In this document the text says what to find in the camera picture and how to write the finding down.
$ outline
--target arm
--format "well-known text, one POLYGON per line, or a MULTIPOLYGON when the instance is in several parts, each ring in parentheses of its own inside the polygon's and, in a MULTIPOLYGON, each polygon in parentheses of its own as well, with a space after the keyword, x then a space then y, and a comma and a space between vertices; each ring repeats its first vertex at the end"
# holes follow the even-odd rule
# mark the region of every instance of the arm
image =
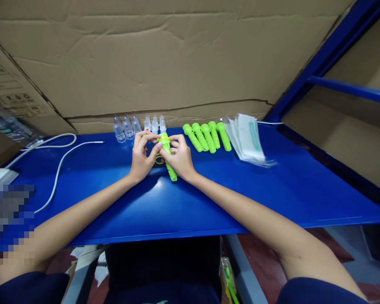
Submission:
POLYGON ((183 135, 170 137, 172 155, 160 154, 187 182, 198 188, 260 238, 278 255, 287 278, 310 277, 340 286, 366 299, 355 281, 320 240, 284 216, 198 174, 183 135))
POLYGON ((46 271, 56 253, 145 178, 162 146, 155 145, 147 157, 145 144, 148 141, 156 143, 154 138, 159 137, 149 131, 137 133, 131 171, 126 177, 45 221, 29 238, 20 239, 20 245, 15 245, 12 252, 5 252, 4 258, 0 260, 0 285, 27 272, 46 271))

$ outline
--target green plastic tube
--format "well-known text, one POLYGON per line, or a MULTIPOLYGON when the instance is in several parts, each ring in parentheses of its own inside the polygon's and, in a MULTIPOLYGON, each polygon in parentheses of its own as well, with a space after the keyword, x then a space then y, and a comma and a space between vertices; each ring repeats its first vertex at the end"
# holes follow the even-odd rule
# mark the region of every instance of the green plastic tube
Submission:
POLYGON ((197 136, 197 139, 200 142, 200 145, 203 147, 203 150, 208 151, 208 144, 207 144, 206 139, 204 138, 204 136, 201 132, 200 125, 195 122, 191 125, 191 127, 193 128, 193 132, 197 136))
POLYGON ((211 137, 212 137, 212 140, 214 142, 215 148, 216 149, 221 148, 220 139, 218 138, 217 131, 215 130, 217 124, 215 122, 209 122, 208 126, 210 127, 211 137))
MULTIPOLYGON (((167 133, 162 133, 161 138, 159 138, 157 141, 161 142, 163 144, 162 148, 165 149, 170 155, 172 152, 170 151, 170 139, 168 137, 167 133)), ((170 179, 172 182, 177 181, 177 173, 173 170, 173 168, 168 164, 168 162, 165 160, 166 168, 168 169, 168 173, 170 176, 170 179)))
POLYGON ((185 124, 183 126, 184 133, 189 137, 191 143, 197 150, 197 152, 203 151, 203 147, 200 145, 200 142, 198 141, 197 137, 194 135, 193 129, 189 124, 185 124))
POLYGON ((208 126, 208 124, 202 124, 201 131, 204 134, 210 153, 214 154, 217 149, 215 149, 214 141, 212 140, 212 137, 210 134, 210 127, 208 126))
POLYGON ((228 135, 225 132, 226 130, 225 125, 222 122, 217 123, 216 130, 218 131, 218 133, 220 133, 221 141, 223 142, 225 151, 227 152, 231 151, 232 150, 231 142, 229 141, 228 135))

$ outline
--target plastic bag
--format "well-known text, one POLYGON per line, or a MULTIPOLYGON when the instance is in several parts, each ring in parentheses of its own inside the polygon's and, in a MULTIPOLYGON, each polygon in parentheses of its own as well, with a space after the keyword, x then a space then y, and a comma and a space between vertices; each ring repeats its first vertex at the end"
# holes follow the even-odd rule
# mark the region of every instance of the plastic bag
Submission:
POLYGON ((258 123, 256 118, 237 114, 235 119, 221 119, 226 127, 226 133, 239 159, 256 166, 270 168, 277 163, 267 160, 259 140, 258 123))

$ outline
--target dark trousers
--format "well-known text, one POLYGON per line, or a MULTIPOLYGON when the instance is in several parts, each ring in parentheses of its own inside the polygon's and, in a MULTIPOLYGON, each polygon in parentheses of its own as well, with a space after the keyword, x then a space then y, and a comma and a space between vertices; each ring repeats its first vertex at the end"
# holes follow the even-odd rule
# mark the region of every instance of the dark trousers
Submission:
POLYGON ((112 244, 106 250, 110 290, 155 282, 211 284, 221 300, 221 237, 112 244))

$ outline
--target blue tabletop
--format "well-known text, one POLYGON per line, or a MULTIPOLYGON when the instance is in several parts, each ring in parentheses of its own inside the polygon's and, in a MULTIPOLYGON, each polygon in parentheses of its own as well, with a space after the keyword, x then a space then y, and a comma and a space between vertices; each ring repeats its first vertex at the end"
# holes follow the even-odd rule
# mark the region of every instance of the blue tabletop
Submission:
MULTIPOLYGON (((168 134, 182 133, 181 128, 168 134)), ((380 207, 330 172, 274 127, 259 125, 260 140, 270 169, 239 161, 235 151, 215 154, 192 149, 196 170, 207 178, 277 211, 302 227, 380 223, 380 207)), ((66 144, 71 137, 50 142, 66 144)), ((35 215, 37 226, 84 198, 124 177, 130 170, 133 141, 118 143, 113 133, 79 135, 75 145, 88 144, 64 160, 52 202, 35 215)), ((35 185, 28 208, 37 210, 50 196, 61 157, 70 149, 32 151, 12 169, 13 184, 35 185)), ((245 233, 247 230, 203 193, 179 179, 172 182, 164 165, 106 210, 71 245, 130 242, 190 236, 245 233)))

